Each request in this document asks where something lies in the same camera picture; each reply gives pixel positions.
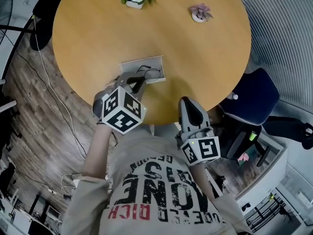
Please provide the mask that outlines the white box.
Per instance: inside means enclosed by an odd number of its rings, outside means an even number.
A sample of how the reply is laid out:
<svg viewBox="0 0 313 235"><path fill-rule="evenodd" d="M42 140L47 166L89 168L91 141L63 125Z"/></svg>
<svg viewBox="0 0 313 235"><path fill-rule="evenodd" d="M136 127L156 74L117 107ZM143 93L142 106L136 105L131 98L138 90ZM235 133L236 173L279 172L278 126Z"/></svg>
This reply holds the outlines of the white box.
<svg viewBox="0 0 313 235"><path fill-rule="evenodd" d="M165 73L164 73L162 57L163 57L162 55L161 56L154 56L154 57L148 57L148 58L143 58L143 59L139 59L139 60L121 63L120 68L121 68L122 73L125 73L125 72L135 72L136 73L138 68L142 65L151 66L152 68L156 68L156 69L161 70L161 78L158 79L157 81L154 81L154 82L146 81L147 84L165 82L166 77L165 77Z"/></svg>

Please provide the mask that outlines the small pink succulent pot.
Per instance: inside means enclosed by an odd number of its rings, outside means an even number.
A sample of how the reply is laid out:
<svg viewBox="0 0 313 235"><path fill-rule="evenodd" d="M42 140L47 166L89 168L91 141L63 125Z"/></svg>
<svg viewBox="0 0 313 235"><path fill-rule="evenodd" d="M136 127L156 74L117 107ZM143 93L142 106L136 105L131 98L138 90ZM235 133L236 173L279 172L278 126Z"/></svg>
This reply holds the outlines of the small pink succulent pot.
<svg viewBox="0 0 313 235"><path fill-rule="evenodd" d="M197 23L207 22L213 18L210 8L204 3L190 6L189 11L192 19Z"/></svg>

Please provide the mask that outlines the black floor fan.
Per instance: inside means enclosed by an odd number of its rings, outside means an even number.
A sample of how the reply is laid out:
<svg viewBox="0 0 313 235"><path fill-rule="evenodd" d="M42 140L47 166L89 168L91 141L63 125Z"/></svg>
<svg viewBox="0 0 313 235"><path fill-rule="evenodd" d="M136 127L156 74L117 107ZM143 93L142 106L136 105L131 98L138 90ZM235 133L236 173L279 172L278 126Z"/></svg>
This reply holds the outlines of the black floor fan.
<svg viewBox="0 0 313 235"><path fill-rule="evenodd" d="M0 0L0 26L24 28L31 14L31 0ZM0 79L20 35L20 31L0 29Z"/></svg>

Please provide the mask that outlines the person's printed grey shirt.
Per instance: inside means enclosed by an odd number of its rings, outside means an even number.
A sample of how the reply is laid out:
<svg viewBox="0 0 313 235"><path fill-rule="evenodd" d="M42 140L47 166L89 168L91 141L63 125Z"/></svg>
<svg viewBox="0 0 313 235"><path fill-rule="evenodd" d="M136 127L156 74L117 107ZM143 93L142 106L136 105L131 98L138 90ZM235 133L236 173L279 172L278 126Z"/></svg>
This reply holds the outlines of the person's printed grey shirt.
<svg viewBox="0 0 313 235"><path fill-rule="evenodd" d="M211 201L183 153L139 126L108 150L105 179L81 176L61 235L252 235L230 194Z"/></svg>

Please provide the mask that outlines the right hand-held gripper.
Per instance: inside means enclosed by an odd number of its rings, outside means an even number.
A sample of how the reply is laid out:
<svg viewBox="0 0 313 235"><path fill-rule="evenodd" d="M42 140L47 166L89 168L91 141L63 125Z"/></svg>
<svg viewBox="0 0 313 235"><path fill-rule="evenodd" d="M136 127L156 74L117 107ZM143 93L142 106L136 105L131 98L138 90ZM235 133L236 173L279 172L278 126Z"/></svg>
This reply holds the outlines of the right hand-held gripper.
<svg viewBox="0 0 313 235"><path fill-rule="evenodd" d="M221 157L219 137L214 135L209 115L198 102L182 97L179 117L182 130L176 141L189 166L207 164Z"/></svg>

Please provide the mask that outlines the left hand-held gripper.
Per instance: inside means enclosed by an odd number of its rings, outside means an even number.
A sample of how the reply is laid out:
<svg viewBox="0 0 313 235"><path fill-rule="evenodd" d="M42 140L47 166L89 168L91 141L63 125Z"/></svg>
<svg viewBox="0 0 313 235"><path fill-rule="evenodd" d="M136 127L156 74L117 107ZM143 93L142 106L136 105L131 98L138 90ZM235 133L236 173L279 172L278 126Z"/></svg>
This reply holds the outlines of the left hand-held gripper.
<svg viewBox="0 0 313 235"><path fill-rule="evenodd" d="M101 124L126 134L140 125L147 107L141 103L146 86L143 75L125 72L94 96L92 112Z"/></svg>

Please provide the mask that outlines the person's right forearm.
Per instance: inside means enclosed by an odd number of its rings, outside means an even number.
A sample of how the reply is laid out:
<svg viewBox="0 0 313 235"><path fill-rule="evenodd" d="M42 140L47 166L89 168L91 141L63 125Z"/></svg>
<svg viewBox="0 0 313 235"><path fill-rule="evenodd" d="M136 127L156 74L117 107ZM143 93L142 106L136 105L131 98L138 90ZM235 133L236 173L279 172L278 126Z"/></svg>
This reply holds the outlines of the person's right forearm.
<svg viewBox="0 0 313 235"><path fill-rule="evenodd" d="M194 181L202 190L202 192L207 196L207 198L211 201L215 200L212 186L208 180L208 177L205 171L205 166L203 164L191 166L190 172L192 174Z"/></svg>

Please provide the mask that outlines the black eyeglasses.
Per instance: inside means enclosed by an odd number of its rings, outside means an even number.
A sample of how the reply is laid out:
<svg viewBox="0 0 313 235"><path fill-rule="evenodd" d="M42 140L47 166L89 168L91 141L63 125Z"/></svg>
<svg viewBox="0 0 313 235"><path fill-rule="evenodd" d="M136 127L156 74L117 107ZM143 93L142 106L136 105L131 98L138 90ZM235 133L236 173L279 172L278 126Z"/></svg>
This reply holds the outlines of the black eyeglasses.
<svg viewBox="0 0 313 235"><path fill-rule="evenodd" d="M154 82L161 78L161 70L147 65L140 66L136 73L142 73L145 80L149 82Z"/></svg>

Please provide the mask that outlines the black mesh office chair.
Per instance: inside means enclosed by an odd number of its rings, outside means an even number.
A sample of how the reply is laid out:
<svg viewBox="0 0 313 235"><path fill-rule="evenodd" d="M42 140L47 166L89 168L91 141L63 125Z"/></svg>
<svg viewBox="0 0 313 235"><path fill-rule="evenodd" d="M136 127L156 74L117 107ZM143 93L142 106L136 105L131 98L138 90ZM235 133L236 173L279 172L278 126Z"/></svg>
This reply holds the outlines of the black mesh office chair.
<svg viewBox="0 0 313 235"><path fill-rule="evenodd" d="M296 118L269 116L262 125L255 126L234 118L224 117L222 122L217 125L221 156L229 160L237 160L254 146L257 153L260 154L257 164L260 167L270 151L269 146L264 149L258 142L262 129L269 135L297 141L306 150L313 148L313 126ZM257 137L250 141L249 136L252 131L257 133Z"/></svg>

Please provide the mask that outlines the person's left forearm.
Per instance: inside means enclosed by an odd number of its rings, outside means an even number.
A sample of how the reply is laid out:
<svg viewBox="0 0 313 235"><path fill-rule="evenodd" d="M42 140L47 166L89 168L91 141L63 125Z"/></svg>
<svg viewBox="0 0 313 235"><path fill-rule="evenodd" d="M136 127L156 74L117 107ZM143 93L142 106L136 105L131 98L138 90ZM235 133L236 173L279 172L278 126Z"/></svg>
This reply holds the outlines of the person's left forearm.
<svg viewBox="0 0 313 235"><path fill-rule="evenodd" d="M107 158L112 129L98 124L92 137L88 153L82 168L82 176L105 179Z"/></svg>

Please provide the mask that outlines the blue chair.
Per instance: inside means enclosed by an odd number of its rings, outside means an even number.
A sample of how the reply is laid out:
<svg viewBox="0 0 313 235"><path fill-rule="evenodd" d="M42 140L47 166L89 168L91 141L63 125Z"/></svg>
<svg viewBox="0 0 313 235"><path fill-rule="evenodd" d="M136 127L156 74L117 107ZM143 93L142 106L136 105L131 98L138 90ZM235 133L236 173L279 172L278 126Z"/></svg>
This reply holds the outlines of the blue chair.
<svg viewBox="0 0 313 235"><path fill-rule="evenodd" d="M269 73L259 68L243 74L233 91L219 103L228 116L247 124L262 125L280 98L280 94Z"/></svg>

